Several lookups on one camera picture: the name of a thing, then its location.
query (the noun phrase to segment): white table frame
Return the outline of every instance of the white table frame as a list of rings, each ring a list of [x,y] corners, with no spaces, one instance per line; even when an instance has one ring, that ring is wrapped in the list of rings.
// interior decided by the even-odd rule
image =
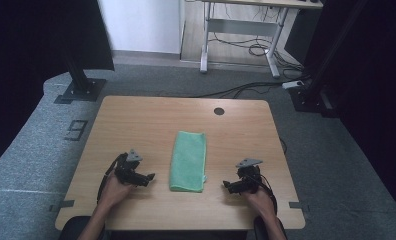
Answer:
[[[321,8],[323,5],[319,3],[310,3],[307,5],[295,4],[291,5],[290,0],[286,0],[285,4],[279,4],[279,1],[212,1],[203,0],[205,5],[205,23],[204,23],[204,45],[201,49],[201,66],[200,72],[207,73],[208,65],[208,33],[230,33],[230,34],[242,34],[242,35],[258,35],[273,37],[272,44],[269,50],[265,50],[266,58],[269,63],[270,70],[274,78],[279,78],[280,74],[276,66],[276,61],[273,58],[273,54],[276,49],[276,45],[279,41],[280,34],[282,33],[285,19],[288,14],[290,7],[296,8]],[[216,2],[223,2],[229,4],[245,4],[245,5],[264,5],[264,6],[277,6],[281,7],[280,17],[277,22],[253,22],[253,21],[238,21],[238,20],[226,20],[216,19],[210,17],[211,4]]]

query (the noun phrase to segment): grey carpet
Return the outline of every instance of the grey carpet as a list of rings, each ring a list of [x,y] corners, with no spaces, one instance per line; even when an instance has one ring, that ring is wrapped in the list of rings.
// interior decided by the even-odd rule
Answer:
[[[1,157],[0,239],[58,238],[55,209],[104,96],[188,97],[272,81],[268,73],[210,70],[202,75],[192,68],[134,65],[87,75],[108,80],[97,102],[54,104],[70,77],[48,80],[44,97]],[[267,100],[287,144],[286,158],[306,218],[304,229],[287,230],[290,240],[396,239],[396,203],[339,119],[296,112],[282,88],[245,91],[240,98]],[[73,120],[88,121],[79,141],[65,140]]]

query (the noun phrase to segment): black curtain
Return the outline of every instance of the black curtain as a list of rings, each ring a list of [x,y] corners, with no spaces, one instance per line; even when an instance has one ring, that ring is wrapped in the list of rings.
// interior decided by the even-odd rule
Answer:
[[[96,0],[0,0],[0,156],[43,96],[67,72],[61,44],[79,68],[114,70]]]
[[[396,201],[396,0],[327,1],[304,66]]]

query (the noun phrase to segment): wrist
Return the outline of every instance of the wrist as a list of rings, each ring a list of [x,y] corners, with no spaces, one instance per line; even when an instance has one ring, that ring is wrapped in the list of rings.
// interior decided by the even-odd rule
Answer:
[[[266,224],[276,224],[277,217],[276,215],[270,212],[260,212],[260,216]]]
[[[99,201],[95,208],[95,212],[99,215],[108,215],[111,211],[112,205],[110,203]]]

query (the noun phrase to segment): metal bracket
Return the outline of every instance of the metal bracket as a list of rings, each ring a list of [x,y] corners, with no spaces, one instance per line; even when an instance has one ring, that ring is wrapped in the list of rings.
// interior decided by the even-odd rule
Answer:
[[[249,167],[249,166],[256,165],[256,164],[259,164],[262,162],[263,161],[258,160],[258,159],[245,158],[240,163],[236,164],[236,167],[237,168]]]
[[[141,161],[141,160],[142,160],[142,157],[139,156],[139,154],[134,149],[130,149],[130,152],[127,155],[126,161],[134,162],[134,161]]]
[[[96,102],[98,99],[101,90],[104,88],[105,79],[92,79],[88,78],[87,80],[87,89],[86,90],[78,90],[76,89],[75,84],[70,83],[66,91],[63,95],[59,95],[57,99],[55,99],[54,103],[56,104],[71,104],[73,101],[89,101]]]

